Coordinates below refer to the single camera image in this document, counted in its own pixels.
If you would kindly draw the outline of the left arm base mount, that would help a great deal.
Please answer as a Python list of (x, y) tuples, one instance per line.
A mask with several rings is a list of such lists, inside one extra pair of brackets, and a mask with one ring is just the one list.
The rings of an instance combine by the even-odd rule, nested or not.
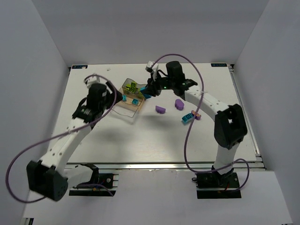
[(65, 170), (70, 196), (113, 197), (116, 193), (119, 175), (102, 172), (90, 163), (76, 165)]

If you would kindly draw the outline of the blue printed lego brick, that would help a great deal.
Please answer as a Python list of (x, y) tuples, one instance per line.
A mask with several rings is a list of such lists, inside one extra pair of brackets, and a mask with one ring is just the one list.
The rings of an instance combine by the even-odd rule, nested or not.
[(193, 118), (194, 118), (194, 115), (192, 113), (188, 113), (182, 117), (182, 122), (183, 122), (183, 124), (188, 124)]

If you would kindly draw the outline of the purple orange lego piece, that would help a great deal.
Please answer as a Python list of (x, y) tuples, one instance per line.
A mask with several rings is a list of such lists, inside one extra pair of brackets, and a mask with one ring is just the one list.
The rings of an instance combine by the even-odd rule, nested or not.
[(196, 113), (194, 110), (191, 111), (191, 114), (194, 116), (196, 120), (200, 120), (202, 117), (199, 113)]

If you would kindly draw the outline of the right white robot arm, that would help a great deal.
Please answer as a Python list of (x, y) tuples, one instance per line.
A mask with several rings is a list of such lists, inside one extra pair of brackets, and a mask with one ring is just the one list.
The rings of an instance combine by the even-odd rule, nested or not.
[(236, 150), (248, 132), (241, 106), (228, 105), (205, 92), (197, 82), (185, 77), (178, 61), (166, 64), (167, 74), (164, 77), (159, 75), (158, 65), (153, 61), (149, 61), (145, 69), (150, 73), (150, 78), (142, 94), (156, 97), (163, 90), (172, 90), (176, 96), (197, 106), (214, 121), (218, 149), (212, 172), (221, 176), (231, 174)]

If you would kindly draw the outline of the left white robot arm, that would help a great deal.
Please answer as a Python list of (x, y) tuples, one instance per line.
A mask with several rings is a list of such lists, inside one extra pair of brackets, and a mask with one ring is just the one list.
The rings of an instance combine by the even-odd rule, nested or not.
[(80, 164), (69, 172), (64, 169), (104, 112), (121, 100), (122, 94), (111, 82), (91, 84), (87, 97), (80, 101), (72, 114), (67, 134), (60, 137), (37, 162), (28, 163), (26, 171), (30, 190), (57, 202), (70, 188), (99, 186), (99, 169), (91, 163)]

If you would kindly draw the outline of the blue square lego brick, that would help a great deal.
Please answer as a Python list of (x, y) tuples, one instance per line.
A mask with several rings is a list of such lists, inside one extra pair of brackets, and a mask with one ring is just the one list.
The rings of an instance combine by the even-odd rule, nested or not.
[(133, 105), (138, 105), (138, 103), (139, 103), (139, 101), (138, 101), (137, 99), (133, 99), (133, 100), (132, 100), (132, 104), (133, 104)]

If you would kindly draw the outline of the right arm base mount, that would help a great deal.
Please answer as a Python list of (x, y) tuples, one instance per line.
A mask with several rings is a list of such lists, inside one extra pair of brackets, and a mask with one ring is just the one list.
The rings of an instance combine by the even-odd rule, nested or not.
[(240, 183), (237, 173), (232, 173), (222, 181), (214, 173), (197, 173), (192, 178), (196, 184), (197, 199), (240, 199)]

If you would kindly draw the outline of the purple rounded lego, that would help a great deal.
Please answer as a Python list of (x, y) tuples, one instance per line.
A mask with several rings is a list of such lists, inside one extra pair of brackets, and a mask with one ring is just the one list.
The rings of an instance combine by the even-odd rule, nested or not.
[(184, 109), (184, 103), (180, 99), (176, 99), (174, 105), (177, 110), (182, 111)]

